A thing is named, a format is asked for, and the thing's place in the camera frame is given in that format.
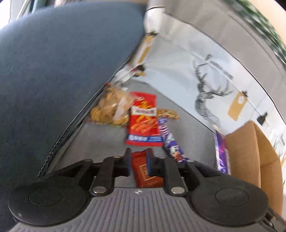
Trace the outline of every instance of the purple candy wrapper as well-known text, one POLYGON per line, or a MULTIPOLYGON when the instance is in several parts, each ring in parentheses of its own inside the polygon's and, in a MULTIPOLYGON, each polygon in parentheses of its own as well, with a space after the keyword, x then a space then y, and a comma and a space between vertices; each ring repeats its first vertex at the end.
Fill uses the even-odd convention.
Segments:
POLYGON ((214 141, 217 159, 217 170, 230 175, 231 169, 229 163, 229 154, 225 146, 225 137, 216 129, 214 130, 214 141))
POLYGON ((189 158, 185 156, 184 152, 175 141, 173 134, 167 127, 167 121, 166 118, 158 120, 158 128, 162 136, 164 148, 178 163, 185 163, 189 158))

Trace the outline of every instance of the antler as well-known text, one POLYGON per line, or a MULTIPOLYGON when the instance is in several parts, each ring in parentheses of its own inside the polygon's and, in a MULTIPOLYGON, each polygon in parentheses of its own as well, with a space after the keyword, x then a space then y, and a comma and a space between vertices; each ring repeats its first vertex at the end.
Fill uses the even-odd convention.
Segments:
POLYGON ((233 90, 228 91, 229 90, 229 82, 228 81, 227 81, 227 86, 225 87, 225 89, 223 91, 220 91, 220 90, 221 90, 221 85, 217 88, 217 90, 212 89, 208 93, 222 97, 222 96, 227 96, 233 92, 233 90))
POLYGON ((204 78, 207 76, 207 73, 205 73, 202 77, 201 77, 201 72, 199 70, 199 67, 203 66, 203 65, 207 65, 208 63, 204 63, 204 64, 201 64, 201 65, 198 65, 196 66, 196 61, 193 60, 193 66, 194 66, 194 69, 195 69, 195 73, 196 73, 196 76, 199 80, 199 82, 202 82, 202 80, 204 80, 204 78))

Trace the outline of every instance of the snack packet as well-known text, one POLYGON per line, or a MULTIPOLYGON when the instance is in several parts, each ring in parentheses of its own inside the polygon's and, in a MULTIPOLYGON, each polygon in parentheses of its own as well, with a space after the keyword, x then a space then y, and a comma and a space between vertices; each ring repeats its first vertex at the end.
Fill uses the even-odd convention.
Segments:
POLYGON ((158 109, 158 117, 180 119, 176 111, 169 109, 158 109))
POLYGON ((131 92, 136 100, 131 107, 129 134, 126 144, 160 147, 163 145, 158 130, 156 95, 131 92))
POLYGON ((229 154, 226 149, 225 137, 218 132, 216 126, 214 126, 214 142, 216 150, 217 170, 230 175, 231 168, 229 163, 229 154))
POLYGON ((90 119, 98 124, 126 125, 129 121, 128 109, 135 97, 119 87, 108 87, 106 94, 90 112, 90 119))
POLYGON ((148 176, 146 150, 132 153, 132 169, 137 188, 163 187, 163 178, 148 176))
POLYGON ((185 163, 189 158, 186 157, 178 143, 175 141, 173 134, 167 127, 167 121, 168 119, 166 118, 158 120, 159 132, 163 139, 164 148, 178 163, 185 163))

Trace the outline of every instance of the red snack packet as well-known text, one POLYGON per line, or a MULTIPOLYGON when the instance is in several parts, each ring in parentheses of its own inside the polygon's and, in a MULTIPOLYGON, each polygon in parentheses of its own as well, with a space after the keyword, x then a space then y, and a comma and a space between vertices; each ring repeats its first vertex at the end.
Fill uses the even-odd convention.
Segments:
POLYGON ((136 100, 131 107, 126 144, 161 147, 163 143, 158 129, 156 95, 140 92, 130 94, 136 100))
POLYGON ((146 150, 132 153, 132 169, 134 170, 137 188, 163 186, 163 178, 157 176, 148 176, 146 150))

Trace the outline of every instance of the metal pole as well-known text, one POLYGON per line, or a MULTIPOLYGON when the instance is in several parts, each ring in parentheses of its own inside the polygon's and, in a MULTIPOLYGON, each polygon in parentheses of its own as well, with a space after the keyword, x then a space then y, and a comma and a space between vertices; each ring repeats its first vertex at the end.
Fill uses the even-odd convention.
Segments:
POLYGON ((18 18, 20 18, 21 16, 23 16, 23 14, 26 12, 26 10, 27 10, 27 8, 28 8, 28 6, 29 6, 29 4, 30 4, 31 1, 32 1, 32 0, 25 0, 25 1, 24 1, 24 3, 23 3, 23 5, 22 5, 22 7, 21 7, 21 9, 20 9, 20 11, 19 11, 19 14, 18 14, 18 16, 17 16, 16 19, 18 19, 18 18))

